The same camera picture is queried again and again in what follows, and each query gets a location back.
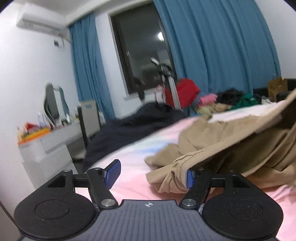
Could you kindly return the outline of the blue curtain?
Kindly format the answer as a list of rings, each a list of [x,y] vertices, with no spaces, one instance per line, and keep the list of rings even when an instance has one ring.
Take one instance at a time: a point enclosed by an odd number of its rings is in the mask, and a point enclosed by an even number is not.
[[[95,15],[91,13],[81,18],[73,23],[69,30],[79,100],[94,100],[105,120],[115,119],[100,52]]]
[[[255,1],[154,1],[178,78],[203,94],[266,87],[281,76],[268,25]]]

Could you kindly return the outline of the olive tan garment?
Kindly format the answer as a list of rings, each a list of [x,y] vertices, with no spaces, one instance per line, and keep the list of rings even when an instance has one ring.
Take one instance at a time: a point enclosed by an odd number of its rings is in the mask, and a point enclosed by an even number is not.
[[[214,113],[222,113],[228,111],[232,108],[231,105],[227,105],[224,103],[211,103],[209,105],[203,107],[196,107],[196,113],[200,114],[201,117],[205,120],[209,120],[212,118]]]

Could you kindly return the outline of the white spray bottle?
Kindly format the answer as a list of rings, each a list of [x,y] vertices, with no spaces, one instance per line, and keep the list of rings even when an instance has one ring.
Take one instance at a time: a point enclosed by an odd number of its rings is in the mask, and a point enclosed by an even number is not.
[[[39,126],[41,128],[45,128],[47,125],[46,125],[46,122],[45,122],[45,119],[44,119],[44,116],[41,112],[38,112],[38,122],[39,122]]]

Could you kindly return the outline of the orange tray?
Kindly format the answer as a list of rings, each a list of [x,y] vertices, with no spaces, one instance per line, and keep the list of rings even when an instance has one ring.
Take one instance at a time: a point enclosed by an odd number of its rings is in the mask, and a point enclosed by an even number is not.
[[[34,139],[45,136],[45,135],[49,134],[50,132],[51,131],[48,128],[44,128],[44,129],[41,129],[41,130],[39,130],[37,132],[33,132],[33,133],[28,134],[28,135],[24,135],[24,136],[20,137],[18,142],[19,143],[29,142],[29,141],[32,141]]]

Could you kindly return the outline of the silver tripod stand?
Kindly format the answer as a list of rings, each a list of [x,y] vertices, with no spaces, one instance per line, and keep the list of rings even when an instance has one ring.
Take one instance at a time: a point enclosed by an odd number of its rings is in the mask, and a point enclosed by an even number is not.
[[[153,57],[151,57],[151,62],[158,67],[162,78],[162,87],[169,86],[175,109],[182,110],[172,68],[167,64],[160,63],[160,61]]]

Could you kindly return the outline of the left blue curtain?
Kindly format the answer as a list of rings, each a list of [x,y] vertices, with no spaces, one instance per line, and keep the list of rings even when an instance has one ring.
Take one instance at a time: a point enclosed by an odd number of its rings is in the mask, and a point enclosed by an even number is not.
[[[91,13],[81,18],[73,23],[69,30],[79,100],[94,100],[105,120],[115,119],[100,52],[95,15]]]

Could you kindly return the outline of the pastel tie-dye bed sheet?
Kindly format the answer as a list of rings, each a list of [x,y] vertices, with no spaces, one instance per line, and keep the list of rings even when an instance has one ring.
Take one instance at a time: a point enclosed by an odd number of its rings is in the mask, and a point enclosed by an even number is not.
[[[125,146],[95,163],[105,168],[113,160],[121,162],[121,174],[111,188],[112,195],[120,203],[124,199],[180,201],[183,194],[159,193],[149,185],[146,174],[151,168],[145,158],[154,155],[168,144],[176,144],[182,130],[189,127],[197,117],[186,118],[131,145]],[[295,184],[265,190],[283,210],[283,223],[278,231],[278,240],[295,240]]]

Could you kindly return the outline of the white air conditioner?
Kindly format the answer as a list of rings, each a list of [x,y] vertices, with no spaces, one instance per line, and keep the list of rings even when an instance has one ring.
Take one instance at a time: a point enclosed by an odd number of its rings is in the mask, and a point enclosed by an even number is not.
[[[71,41],[66,18],[57,13],[32,3],[25,3],[21,9],[16,25],[19,28],[60,36]]]

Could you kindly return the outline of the brown paper bag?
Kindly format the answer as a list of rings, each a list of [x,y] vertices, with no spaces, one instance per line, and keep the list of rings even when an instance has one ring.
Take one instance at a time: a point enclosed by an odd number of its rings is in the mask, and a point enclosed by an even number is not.
[[[276,96],[281,92],[287,92],[288,91],[288,84],[287,80],[285,78],[279,77],[274,80],[271,80],[267,84],[268,89],[268,96],[272,100],[276,100]]]

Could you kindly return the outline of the red garment on stand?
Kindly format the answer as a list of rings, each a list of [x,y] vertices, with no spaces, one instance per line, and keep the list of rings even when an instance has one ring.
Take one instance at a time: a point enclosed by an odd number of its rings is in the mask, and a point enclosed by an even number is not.
[[[178,93],[181,108],[191,106],[201,90],[197,85],[188,78],[182,78],[177,82],[176,90]],[[174,101],[169,87],[165,87],[165,103],[171,107],[174,107]]]

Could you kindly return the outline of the dark navy garment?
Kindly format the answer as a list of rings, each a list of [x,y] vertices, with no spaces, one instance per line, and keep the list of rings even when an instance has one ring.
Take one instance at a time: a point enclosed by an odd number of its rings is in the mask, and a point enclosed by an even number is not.
[[[149,102],[126,118],[108,121],[87,145],[83,171],[108,154],[185,118],[181,110],[164,103]]]

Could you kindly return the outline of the right blue curtain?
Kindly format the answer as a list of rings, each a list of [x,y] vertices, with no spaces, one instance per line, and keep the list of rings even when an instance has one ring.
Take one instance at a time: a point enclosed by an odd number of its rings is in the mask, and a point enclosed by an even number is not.
[[[281,76],[268,25],[255,1],[154,1],[178,78],[203,94],[266,87]]]

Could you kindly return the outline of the tan hoodie jacket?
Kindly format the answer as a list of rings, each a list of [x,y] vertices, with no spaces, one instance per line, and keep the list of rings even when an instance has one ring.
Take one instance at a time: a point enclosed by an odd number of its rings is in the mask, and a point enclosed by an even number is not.
[[[295,92],[262,116],[231,121],[197,119],[145,162],[154,168],[147,181],[158,192],[186,193],[188,171],[204,168],[214,174],[230,170],[259,188],[295,181]]]

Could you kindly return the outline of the pink garment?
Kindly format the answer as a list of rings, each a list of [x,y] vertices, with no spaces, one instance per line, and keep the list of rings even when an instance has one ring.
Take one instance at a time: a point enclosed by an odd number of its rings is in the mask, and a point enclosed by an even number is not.
[[[216,100],[217,100],[217,95],[210,93],[210,94],[200,97],[199,101],[198,101],[198,105],[199,106],[206,106],[208,104],[215,103]]]

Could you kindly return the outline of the black garment pile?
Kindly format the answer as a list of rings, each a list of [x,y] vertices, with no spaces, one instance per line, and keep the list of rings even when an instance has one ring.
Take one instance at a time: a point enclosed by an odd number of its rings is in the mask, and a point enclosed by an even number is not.
[[[237,90],[235,88],[228,89],[224,92],[219,92],[217,94],[217,103],[227,104],[235,106],[240,101],[241,97],[244,95],[243,91]]]

